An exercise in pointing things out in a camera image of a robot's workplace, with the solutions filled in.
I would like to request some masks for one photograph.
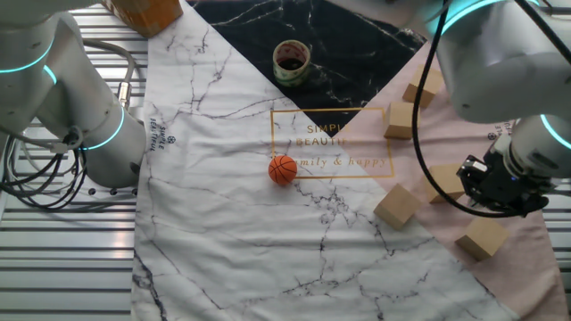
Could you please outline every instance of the wooden block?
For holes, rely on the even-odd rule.
[[[464,186],[462,181],[456,172],[462,166],[462,164],[449,164],[449,165],[438,165],[432,166],[428,171],[434,177],[434,180],[438,185],[454,200],[458,200],[462,195],[464,195]],[[431,204],[446,202],[442,196],[432,187],[428,179],[425,177],[426,185],[426,196],[428,202]]]
[[[406,102],[414,103],[414,100],[417,97],[418,85],[420,84],[420,78],[422,77],[422,71],[424,68],[424,65],[418,66],[417,72],[414,74],[414,77],[410,81],[407,90],[404,92],[402,99],[404,99]],[[444,77],[440,71],[431,69],[430,72],[428,72],[425,88],[422,93],[422,97],[420,98],[420,107],[428,107],[428,105],[432,102],[440,90],[440,87],[443,86],[443,83]]]
[[[506,242],[509,231],[491,218],[476,218],[456,244],[480,261],[489,259]]]
[[[395,230],[401,230],[404,224],[416,212],[422,203],[406,188],[397,184],[374,210],[378,217]]]
[[[385,138],[412,138],[412,103],[391,103],[385,117]]]

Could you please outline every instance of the white fabric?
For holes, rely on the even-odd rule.
[[[149,43],[135,319],[517,319],[416,221],[376,218],[373,179],[272,183],[269,111],[297,107],[182,5]]]

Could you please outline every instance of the metal grating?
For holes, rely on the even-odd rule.
[[[128,49],[140,65],[133,78],[130,112],[143,115],[147,42],[101,5],[72,12],[83,37],[98,38]],[[116,54],[86,48],[110,88],[116,92],[127,63]],[[53,138],[34,122],[29,136]],[[30,146],[34,160],[47,163],[49,152]],[[72,159],[66,160],[70,165]],[[33,168],[19,154],[17,170]],[[54,187],[70,176],[58,177]],[[90,196],[87,191],[96,190]],[[571,191],[568,181],[561,187]],[[12,197],[0,197],[0,321],[129,321],[133,231],[136,197],[132,189],[110,190],[86,181],[77,204],[109,202],[97,212],[62,210],[45,214]],[[571,198],[551,197],[544,211],[571,305]]]

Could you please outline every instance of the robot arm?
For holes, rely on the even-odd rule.
[[[37,117],[60,138],[79,128],[87,175],[119,188],[137,183],[145,128],[87,58],[76,21],[60,12],[98,2],[0,0],[0,125],[19,133]]]
[[[329,0],[370,19],[431,39],[440,0]],[[535,10],[571,45],[571,24]],[[522,119],[484,160],[468,157],[467,195],[491,210],[526,214],[547,204],[552,178],[571,177],[571,65],[513,1],[451,0],[437,57],[462,119]]]

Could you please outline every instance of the small basketball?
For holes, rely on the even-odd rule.
[[[297,175],[297,164],[289,156],[277,156],[271,160],[268,173],[271,180],[281,186],[285,186],[292,183],[295,175]]]

